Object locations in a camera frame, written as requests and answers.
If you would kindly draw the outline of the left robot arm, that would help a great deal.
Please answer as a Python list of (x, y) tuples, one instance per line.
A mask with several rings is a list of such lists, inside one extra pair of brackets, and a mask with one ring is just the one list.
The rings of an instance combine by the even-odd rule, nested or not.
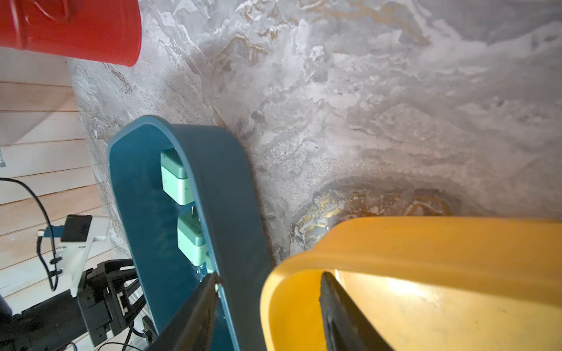
[(146, 305), (131, 295), (141, 287), (131, 259), (108, 260), (82, 273), (70, 290), (14, 316), (1, 313), (2, 350), (63, 350), (87, 333), (94, 346), (133, 326)]

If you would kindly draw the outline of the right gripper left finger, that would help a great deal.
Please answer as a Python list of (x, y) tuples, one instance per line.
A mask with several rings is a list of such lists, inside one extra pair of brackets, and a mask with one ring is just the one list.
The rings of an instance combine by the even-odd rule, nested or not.
[(217, 273), (206, 275), (147, 350), (210, 350), (220, 299), (215, 286), (219, 283)]

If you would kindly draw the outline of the green plug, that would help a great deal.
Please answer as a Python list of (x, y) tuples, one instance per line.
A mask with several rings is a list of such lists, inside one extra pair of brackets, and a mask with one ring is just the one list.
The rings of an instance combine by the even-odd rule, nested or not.
[(205, 267), (206, 267), (206, 273), (207, 274), (212, 274), (215, 272), (215, 267), (212, 263), (212, 258), (209, 254), (209, 252), (206, 253), (205, 255)]
[(197, 208), (182, 213), (177, 222), (178, 248), (194, 265), (202, 266), (208, 252)]
[(180, 206), (195, 201), (184, 165), (176, 149), (166, 149), (160, 153), (162, 188)]

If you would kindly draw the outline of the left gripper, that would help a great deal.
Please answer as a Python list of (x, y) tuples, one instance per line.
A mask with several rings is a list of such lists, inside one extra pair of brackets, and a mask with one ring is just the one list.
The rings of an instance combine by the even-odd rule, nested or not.
[(78, 285), (78, 305), (92, 344), (108, 340), (133, 326), (146, 305), (143, 296), (130, 297), (141, 287), (131, 259), (107, 260), (83, 272)]

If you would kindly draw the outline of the yellow storage box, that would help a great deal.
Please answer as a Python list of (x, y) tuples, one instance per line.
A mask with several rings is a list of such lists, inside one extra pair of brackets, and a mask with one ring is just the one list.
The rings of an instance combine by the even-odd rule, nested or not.
[(394, 350), (560, 350), (561, 224), (455, 216), (365, 217), (270, 273), (269, 350), (326, 350), (328, 273)]

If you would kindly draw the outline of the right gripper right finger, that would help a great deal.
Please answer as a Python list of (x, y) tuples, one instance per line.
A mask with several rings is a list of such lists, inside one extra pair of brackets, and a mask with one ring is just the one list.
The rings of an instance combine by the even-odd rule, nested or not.
[(330, 272), (321, 275), (319, 298), (328, 350), (391, 350)]

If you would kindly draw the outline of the teal storage box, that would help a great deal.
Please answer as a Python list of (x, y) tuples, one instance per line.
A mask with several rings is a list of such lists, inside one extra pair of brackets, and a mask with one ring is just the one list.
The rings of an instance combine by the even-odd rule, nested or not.
[[(152, 314), (155, 350), (192, 332), (197, 350), (264, 350), (260, 296), (272, 270), (250, 163), (220, 127), (143, 116), (114, 136), (117, 211)], [(203, 320), (187, 304), (207, 293)]]

